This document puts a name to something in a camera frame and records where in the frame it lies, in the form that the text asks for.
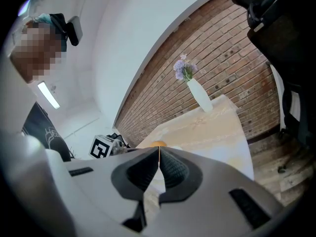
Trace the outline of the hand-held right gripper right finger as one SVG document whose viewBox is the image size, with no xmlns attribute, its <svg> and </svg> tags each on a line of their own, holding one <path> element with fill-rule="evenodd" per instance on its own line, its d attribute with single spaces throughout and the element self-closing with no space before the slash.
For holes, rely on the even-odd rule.
<svg viewBox="0 0 316 237">
<path fill-rule="evenodd" d="M 161 147 L 166 191 L 144 230 L 149 237 L 243 237 L 264 232 L 283 211 L 266 189 L 234 167 Z"/>
</svg>

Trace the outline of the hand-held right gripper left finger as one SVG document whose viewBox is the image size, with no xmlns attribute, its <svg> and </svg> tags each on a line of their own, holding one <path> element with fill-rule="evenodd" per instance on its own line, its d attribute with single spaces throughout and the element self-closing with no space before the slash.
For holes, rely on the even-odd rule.
<svg viewBox="0 0 316 237">
<path fill-rule="evenodd" d="M 158 237 L 146 223 L 144 192 L 158 169 L 158 147 L 65 164 L 65 201 L 77 237 Z"/>
</svg>

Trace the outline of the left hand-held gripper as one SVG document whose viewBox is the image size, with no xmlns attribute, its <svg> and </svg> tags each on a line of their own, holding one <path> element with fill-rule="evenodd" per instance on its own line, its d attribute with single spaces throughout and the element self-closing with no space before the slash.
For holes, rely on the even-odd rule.
<svg viewBox="0 0 316 237">
<path fill-rule="evenodd" d="M 130 146 L 123 137 L 116 133 L 112 135 L 96 135 L 92 142 L 89 155 L 93 158 L 107 158 L 127 153 Z"/>
</svg>

